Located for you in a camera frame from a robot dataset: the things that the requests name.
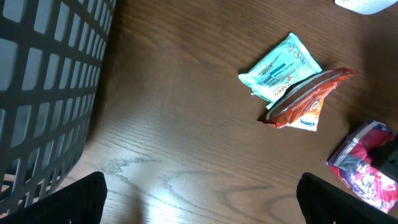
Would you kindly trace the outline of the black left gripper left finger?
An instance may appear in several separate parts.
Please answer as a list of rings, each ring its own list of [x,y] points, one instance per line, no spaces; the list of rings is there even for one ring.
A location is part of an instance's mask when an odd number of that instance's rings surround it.
[[[100,224],[107,196],[102,172],[94,172],[1,219],[1,224]]]

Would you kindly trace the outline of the orange tissue pack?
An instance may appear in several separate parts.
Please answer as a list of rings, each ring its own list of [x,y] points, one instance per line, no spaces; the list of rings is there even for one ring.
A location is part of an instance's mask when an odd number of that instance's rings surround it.
[[[318,122],[320,119],[323,102],[323,99],[314,101],[310,105],[309,109],[301,117],[296,119],[293,123],[288,124],[287,126],[304,129],[307,131],[316,131],[318,128]]]

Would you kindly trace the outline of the teal snack wrapper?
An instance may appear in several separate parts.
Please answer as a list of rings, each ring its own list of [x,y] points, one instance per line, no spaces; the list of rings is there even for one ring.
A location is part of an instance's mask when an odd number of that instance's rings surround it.
[[[269,109],[290,86],[321,71],[308,49],[291,32],[249,72],[238,75],[238,78],[253,95],[267,101],[266,108]]]

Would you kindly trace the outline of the red purple pad package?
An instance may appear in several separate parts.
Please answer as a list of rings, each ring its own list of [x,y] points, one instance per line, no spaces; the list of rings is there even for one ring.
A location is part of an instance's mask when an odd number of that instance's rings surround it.
[[[359,198],[387,213],[397,202],[397,182],[371,165],[370,152],[393,139],[384,123],[367,120],[347,135],[327,166]]]

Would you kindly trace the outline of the orange brown snack bag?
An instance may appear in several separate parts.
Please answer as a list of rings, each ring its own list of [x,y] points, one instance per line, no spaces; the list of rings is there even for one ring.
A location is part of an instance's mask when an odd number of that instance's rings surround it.
[[[301,117],[314,101],[325,100],[330,92],[353,75],[350,68],[337,68],[312,75],[288,88],[283,97],[258,120],[278,129],[286,127]]]

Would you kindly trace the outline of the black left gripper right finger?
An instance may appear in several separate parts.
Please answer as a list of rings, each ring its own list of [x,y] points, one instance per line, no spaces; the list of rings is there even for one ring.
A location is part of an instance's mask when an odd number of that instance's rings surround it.
[[[307,224],[397,224],[397,219],[306,172],[296,196]]]

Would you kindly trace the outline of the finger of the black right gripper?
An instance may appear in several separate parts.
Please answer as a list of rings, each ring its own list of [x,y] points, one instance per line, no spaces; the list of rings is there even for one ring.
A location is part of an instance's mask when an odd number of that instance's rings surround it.
[[[397,136],[371,149],[371,165],[392,180],[397,180]]]

